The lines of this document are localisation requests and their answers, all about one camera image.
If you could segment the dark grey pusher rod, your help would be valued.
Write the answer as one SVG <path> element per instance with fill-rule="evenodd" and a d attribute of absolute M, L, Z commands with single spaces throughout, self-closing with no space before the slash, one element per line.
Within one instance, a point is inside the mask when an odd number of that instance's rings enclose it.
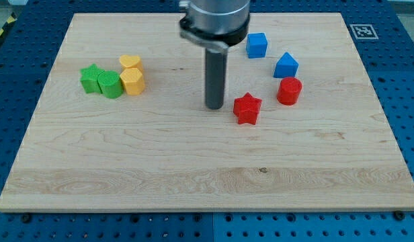
<path fill-rule="evenodd" d="M 215 50 L 205 50 L 204 102 L 211 110 L 218 110 L 224 103 L 227 55 Z"/>

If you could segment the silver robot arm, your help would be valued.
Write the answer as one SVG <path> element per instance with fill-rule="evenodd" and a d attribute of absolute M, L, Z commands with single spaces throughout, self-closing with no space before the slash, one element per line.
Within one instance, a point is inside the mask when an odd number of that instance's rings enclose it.
<path fill-rule="evenodd" d="M 205 50 L 204 103 L 211 110 L 224 103 L 229 48 L 249 29 L 249 0 L 181 0 L 180 36 Z"/>

